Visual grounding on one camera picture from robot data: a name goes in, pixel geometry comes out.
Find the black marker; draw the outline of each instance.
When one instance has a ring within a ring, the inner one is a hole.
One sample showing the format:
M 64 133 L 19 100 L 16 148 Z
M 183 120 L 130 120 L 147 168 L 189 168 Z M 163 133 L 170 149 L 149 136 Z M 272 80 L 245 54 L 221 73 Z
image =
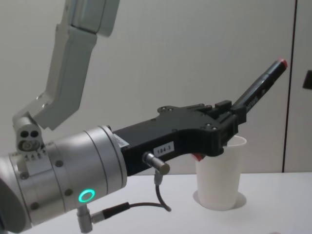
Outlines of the black marker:
M 247 112 L 265 95 L 275 81 L 286 71 L 287 62 L 279 59 L 263 73 L 244 94 L 234 103 L 233 106 L 245 105 Z

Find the white table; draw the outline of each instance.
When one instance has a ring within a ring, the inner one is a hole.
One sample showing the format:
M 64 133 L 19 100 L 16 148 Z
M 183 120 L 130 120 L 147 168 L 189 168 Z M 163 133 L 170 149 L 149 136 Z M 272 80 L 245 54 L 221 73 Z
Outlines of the white table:
M 242 174 L 239 191 L 247 203 L 210 211 L 193 198 L 195 175 L 164 177 L 161 193 L 171 213 L 132 208 L 94 225 L 93 234 L 312 234 L 312 173 Z M 123 202 L 157 201 L 153 176 L 133 176 L 126 188 L 89 205 L 96 212 Z M 42 223 L 26 234 L 79 234 L 76 211 Z

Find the cable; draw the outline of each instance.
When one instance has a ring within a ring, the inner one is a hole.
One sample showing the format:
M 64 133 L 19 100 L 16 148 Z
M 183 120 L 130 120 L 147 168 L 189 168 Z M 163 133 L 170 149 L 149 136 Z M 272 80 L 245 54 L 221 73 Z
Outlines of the cable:
M 163 206 L 159 203 L 153 203 L 153 202 L 140 202 L 140 203 L 134 203 L 134 204 L 130 204 L 130 208 L 132 207 L 138 207 L 138 206 L 155 206 L 155 207 L 161 207 L 163 208 Z
M 167 204 L 164 202 L 164 200 L 162 199 L 162 197 L 160 195 L 159 185 L 156 185 L 155 189 L 156 189 L 156 195 L 157 195 L 157 198 L 158 198 L 160 204 L 162 205 L 163 208 L 165 208 L 166 211 L 170 212 L 171 208 L 169 206 L 167 206 Z

